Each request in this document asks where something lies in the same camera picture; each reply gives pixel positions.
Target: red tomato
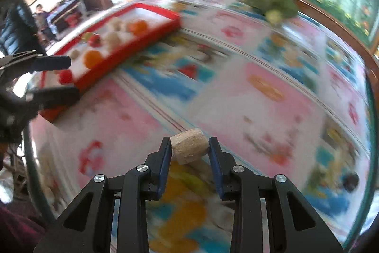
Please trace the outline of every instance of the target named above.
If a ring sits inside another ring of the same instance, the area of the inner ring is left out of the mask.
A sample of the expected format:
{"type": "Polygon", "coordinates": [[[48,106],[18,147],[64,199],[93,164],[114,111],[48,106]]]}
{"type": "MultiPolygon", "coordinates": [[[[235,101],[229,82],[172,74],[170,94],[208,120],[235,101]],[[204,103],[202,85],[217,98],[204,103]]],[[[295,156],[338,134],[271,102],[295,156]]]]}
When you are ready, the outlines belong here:
{"type": "Polygon", "coordinates": [[[59,83],[61,85],[70,84],[73,82],[73,75],[70,69],[61,70],[59,72],[59,83]]]}
{"type": "Polygon", "coordinates": [[[93,47],[93,48],[98,48],[101,46],[101,38],[100,38],[100,35],[99,34],[93,34],[91,35],[88,40],[87,40],[87,43],[89,46],[93,47]]]}

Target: toy fruit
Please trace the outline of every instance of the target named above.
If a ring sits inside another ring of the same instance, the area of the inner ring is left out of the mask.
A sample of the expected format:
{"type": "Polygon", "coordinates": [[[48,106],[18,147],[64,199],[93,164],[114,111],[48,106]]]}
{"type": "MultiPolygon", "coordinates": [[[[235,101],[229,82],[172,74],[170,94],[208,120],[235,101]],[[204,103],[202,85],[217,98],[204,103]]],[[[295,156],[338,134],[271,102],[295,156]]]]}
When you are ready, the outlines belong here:
{"type": "Polygon", "coordinates": [[[89,50],[83,55],[83,64],[88,69],[92,69],[101,61],[103,61],[103,55],[99,51],[89,50]]]}
{"type": "Polygon", "coordinates": [[[139,19],[135,22],[128,23],[126,26],[127,30],[134,34],[134,36],[138,36],[147,30],[147,22],[143,19],[139,19]]]}
{"type": "Polygon", "coordinates": [[[108,28],[111,31],[120,31],[122,26],[123,20],[119,17],[113,17],[108,22],[108,28]]]}
{"type": "Polygon", "coordinates": [[[60,85],[70,84],[73,82],[73,75],[70,69],[61,70],[59,72],[59,83],[60,85]]]}
{"type": "Polygon", "coordinates": [[[81,36],[81,39],[82,39],[83,41],[87,41],[92,35],[93,35],[93,33],[91,33],[91,32],[85,32],[85,33],[81,36]]]}
{"type": "Polygon", "coordinates": [[[265,13],[266,20],[272,25],[272,26],[278,26],[283,23],[283,14],[279,10],[269,10],[265,13]]]}
{"type": "Polygon", "coordinates": [[[101,46],[101,38],[100,38],[100,35],[99,34],[92,34],[88,40],[88,45],[93,47],[93,48],[98,48],[99,46],[101,46]]]}
{"type": "Polygon", "coordinates": [[[121,39],[115,31],[111,31],[111,32],[107,33],[103,37],[103,42],[105,43],[108,51],[110,51],[110,52],[117,49],[121,45],[121,39]]]}
{"type": "Polygon", "coordinates": [[[77,49],[73,49],[71,52],[70,52],[70,58],[72,59],[72,60],[74,60],[74,59],[77,59],[78,57],[79,57],[79,55],[80,55],[80,52],[79,52],[79,50],[77,50],[77,49]]]}

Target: child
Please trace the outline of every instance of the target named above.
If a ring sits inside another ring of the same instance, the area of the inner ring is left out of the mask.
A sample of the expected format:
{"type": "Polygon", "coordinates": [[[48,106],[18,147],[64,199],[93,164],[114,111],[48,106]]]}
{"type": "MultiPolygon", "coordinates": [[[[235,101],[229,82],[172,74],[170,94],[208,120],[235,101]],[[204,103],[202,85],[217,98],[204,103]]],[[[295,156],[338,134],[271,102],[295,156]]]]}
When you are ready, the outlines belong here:
{"type": "Polygon", "coordinates": [[[43,33],[49,41],[58,41],[47,23],[48,16],[49,14],[43,10],[42,5],[38,4],[36,7],[35,14],[35,20],[38,27],[38,31],[43,33]]]}

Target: green glass edge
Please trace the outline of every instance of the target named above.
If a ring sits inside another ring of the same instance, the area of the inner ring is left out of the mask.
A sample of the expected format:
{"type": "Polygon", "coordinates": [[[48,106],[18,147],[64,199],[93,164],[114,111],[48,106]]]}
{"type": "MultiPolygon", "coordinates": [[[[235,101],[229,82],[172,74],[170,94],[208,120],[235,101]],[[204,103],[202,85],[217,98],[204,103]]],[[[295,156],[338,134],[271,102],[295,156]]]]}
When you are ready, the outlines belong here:
{"type": "Polygon", "coordinates": [[[22,133],[25,151],[24,155],[27,166],[29,195],[32,200],[32,203],[35,205],[36,209],[41,213],[44,220],[47,223],[52,223],[55,221],[55,217],[49,206],[49,203],[47,202],[45,194],[43,193],[41,183],[39,180],[37,167],[33,158],[32,140],[30,137],[29,124],[26,126],[22,133]]]}
{"type": "Polygon", "coordinates": [[[370,158],[370,170],[368,173],[368,183],[365,189],[365,194],[362,199],[361,206],[359,207],[357,218],[354,221],[349,234],[346,237],[345,242],[342,247],[346,252],[348,252],[353,246],[355,240],[359,236],[363,224],[365,223],[366,217],[371,207],[373,200],[376,177],[378,174],[378,114],[375,107],[375,100],[371,84],[368,79],[366,79],[366,92],[368,98],[368,106],[370,110],[370,139],[371,139],[371,158],[370,158]]]}

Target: wooden block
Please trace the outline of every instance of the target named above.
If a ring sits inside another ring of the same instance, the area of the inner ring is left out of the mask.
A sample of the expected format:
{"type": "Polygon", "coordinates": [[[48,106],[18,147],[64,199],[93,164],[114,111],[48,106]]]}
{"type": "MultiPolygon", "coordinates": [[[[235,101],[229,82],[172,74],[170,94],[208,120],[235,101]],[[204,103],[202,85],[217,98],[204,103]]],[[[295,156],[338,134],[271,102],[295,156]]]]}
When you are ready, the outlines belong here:
{"type": "Polygon", "coordinates": [[[207,154],[209,143],[199,128],[170,137],[172,151],[179,164],[187,164],[207,154]]]}

